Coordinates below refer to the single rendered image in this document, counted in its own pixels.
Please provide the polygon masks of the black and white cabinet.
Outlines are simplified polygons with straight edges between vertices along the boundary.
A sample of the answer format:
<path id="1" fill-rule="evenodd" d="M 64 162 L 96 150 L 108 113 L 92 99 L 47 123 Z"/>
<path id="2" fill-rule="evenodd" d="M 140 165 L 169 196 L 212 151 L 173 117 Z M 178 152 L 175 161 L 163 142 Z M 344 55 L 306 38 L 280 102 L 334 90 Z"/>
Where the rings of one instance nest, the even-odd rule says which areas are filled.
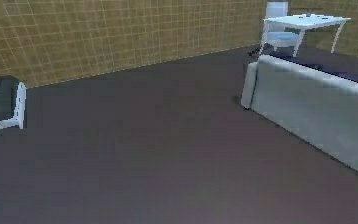
<path id="1" fill-rule="evenodd" d="M 25 126 L 26 86 L 16 77 L 0 77 L 0 130 Z"/>

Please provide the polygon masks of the white chair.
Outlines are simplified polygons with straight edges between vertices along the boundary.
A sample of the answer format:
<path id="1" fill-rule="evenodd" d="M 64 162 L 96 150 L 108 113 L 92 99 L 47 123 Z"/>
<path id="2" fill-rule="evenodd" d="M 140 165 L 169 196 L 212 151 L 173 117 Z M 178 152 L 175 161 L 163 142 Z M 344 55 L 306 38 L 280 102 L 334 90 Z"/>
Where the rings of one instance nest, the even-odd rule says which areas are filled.
<path id="1" fill-rule="evenodd" d="M 288 14 L 288 2 L 269 1 L 266 6 L 265 18 L 285 17 Z M 286 31 L 283 24 L 270 22 L 267 33 L 267 43 L 274 48 L 278 47 L 294 47 L 298 40 L 298 34 Z"/>

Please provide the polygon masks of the white table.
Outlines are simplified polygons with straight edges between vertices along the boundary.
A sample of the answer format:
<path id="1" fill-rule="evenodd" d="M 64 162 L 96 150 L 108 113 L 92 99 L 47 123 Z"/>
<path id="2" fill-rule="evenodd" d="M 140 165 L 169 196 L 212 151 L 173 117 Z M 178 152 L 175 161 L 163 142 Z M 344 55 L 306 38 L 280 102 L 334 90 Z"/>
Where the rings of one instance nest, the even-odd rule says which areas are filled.
<path id="1" fill-rule="evenodd" d="M 264 19 L 264 30 L 261 38 L 260 52 L 263 51 L 264 45 L 267 43 L 267 33 L 270 22 L 280 23 L 287 28 L 299 30 L 298 40 L 296 42 L 296 45 L 294 46 L 293 52 L 293 56 L 296 57 L 299 50 L 299 46 L 301 45 L 305 32 L 307 30 L 338 25 L 338 29 L 336 31 L 335 38 L 331 47 L 331 52 L 334 52 L 339 35 L 342 31 L 344 24 L 347 21 L 349 21 L 349 18 L 314 14 L 312 14 L 310 17 L 306 17 L 306 14 L 301 14 Z"/>

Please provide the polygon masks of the pale grey sofa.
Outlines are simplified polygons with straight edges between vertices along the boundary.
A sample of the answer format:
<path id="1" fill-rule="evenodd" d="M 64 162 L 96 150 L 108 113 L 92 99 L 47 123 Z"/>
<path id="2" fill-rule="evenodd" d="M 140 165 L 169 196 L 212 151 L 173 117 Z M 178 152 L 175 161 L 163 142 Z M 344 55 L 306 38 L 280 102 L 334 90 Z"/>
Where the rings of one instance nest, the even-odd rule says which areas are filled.
<path id="1" fill-rule="evenodd" d="M 262 55 L 240 104 L 358 171 L 358 82 Z"/>

